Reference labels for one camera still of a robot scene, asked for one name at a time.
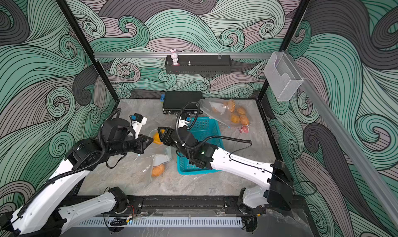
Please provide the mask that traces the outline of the clear blue-zipper bag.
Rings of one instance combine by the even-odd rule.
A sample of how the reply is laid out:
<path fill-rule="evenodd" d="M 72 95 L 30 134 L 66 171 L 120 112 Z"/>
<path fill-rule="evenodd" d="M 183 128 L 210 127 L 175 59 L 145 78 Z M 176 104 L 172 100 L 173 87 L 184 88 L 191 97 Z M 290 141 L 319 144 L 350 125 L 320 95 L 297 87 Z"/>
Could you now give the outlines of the clear blue-zipper bag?
<path fill-rule="evenodd" d="M 156 129 L 150 131 L 150 137 L 153 138 Z M 148 148 L 146 148 L 145 153 L 143 155 L 138 156 L 137 158 L 137 178 L 138 184 L 142 185 L 143 188 L 151 185 L 154 180 L 160 178 L 165 171 L 168 169 L 170 164 L 173 161 L 172 148 L 170 146 L 166 146 L 165 144 L 158 145 L 152 142 Z M 160 164 L 165 165 L 165 171 L 159 177 L 152 177 L 151 172 L 154 166 L 158 166 Z"/>
<path fill-rule="evenodd" d="M 232 128 L 249 126 L 252 122 L 248 110 L 236 100 L 201 99 L 201 110 L 209 118 Z"/>

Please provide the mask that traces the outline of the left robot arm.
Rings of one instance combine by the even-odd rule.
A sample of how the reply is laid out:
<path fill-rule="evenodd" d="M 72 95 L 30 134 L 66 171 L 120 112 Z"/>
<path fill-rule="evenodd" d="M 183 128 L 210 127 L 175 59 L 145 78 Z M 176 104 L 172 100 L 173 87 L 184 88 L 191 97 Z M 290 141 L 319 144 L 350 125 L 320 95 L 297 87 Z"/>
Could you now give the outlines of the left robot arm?
<path fill-rule="evenodd" d="M 25 204 L 1 215 L 1 230 L 15 237 L 59 237 L 76 224 L 99 214 L 123 214 L 131 208 L 127 195 L 114 187 L 84 202 L 62 207 L 70 191 L 99 164 L 115 155 L 143 154 L 153 139 L 140 133 L 147 118 L 135 113 L 120 118 L 116 109 L 102 124 L 96 138 L 77 142 L 51 178 Z"/>

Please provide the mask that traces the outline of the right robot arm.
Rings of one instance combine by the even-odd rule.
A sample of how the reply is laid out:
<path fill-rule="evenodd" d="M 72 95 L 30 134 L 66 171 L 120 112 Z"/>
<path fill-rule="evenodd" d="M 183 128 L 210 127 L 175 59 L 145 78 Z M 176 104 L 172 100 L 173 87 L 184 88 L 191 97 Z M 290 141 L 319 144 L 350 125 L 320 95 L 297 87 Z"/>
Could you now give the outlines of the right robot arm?
<path fill-rule="evenodd" d="M 290 211 L 293 199 L 293 178 L 286 164 L 280 160 L 274 163 L 259 162 L 243 158 L 235 152 L 227 152 L 223 148 L 210 144 L 212 139 L 222 139 L 252 145 L 250 140 L 213 135 L 202 141 L 197 140 L 191 128 L 198 120 L 186 120 L 183 117 L 183 107 L 176 116 L 175 127 L 159 127 L 160 142 L 175 147 L 189 162 L 198 167 L 225 171 L 255 183 L 253 188 L 243 188 L 240 192 L 237 206 L 244 214 L 250 214 L 254 209 L 269 204 L 270 206 Z"/>

